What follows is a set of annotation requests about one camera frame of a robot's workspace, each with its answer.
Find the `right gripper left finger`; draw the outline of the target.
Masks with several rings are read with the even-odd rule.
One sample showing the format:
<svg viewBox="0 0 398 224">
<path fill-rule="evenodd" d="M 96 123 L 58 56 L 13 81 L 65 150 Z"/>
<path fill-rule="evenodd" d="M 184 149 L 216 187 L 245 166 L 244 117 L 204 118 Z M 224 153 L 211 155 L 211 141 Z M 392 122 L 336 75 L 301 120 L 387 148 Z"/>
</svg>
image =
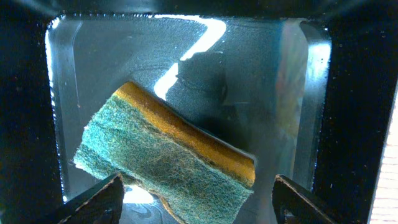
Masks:
<svg viewBox="0 0 398 224">
<path fill-rule="evenodd" d="M 121 174 L 113 174 L 33 224 L 118 224 L 123 209 Z"/>
</svg>

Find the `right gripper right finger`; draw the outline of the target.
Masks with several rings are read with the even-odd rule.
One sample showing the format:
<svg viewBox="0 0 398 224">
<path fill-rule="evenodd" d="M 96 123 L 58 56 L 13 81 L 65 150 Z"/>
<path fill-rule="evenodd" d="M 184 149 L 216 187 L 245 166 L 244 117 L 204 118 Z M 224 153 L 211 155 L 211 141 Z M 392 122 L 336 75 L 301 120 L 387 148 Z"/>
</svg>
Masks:
<svg viewBox="0 0 398 224">
<path fill-rule="evenodd" d="M 276 175 L 272 206 L 278 224 L 339 223 L 339 216 L 323 200 L 284 175 Z"/>
</svg>

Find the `green yellow scrub sponge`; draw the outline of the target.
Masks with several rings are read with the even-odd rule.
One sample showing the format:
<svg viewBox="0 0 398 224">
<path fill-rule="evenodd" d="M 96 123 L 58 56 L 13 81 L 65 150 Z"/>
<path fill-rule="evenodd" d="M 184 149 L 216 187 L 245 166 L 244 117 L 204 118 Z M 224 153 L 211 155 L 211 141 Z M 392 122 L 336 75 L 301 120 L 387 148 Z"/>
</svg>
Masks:
<svg viewBox="0 0 398 224">
<path fill-rule="evenodd" d="M 86 125 L 74 164 L 97 179 L 121 174 L 160 198 L 180 223 L 232 223 L 252 194 L 253 160 L 194 128 L 135 83 L 119 87 Z"/>
</svg>

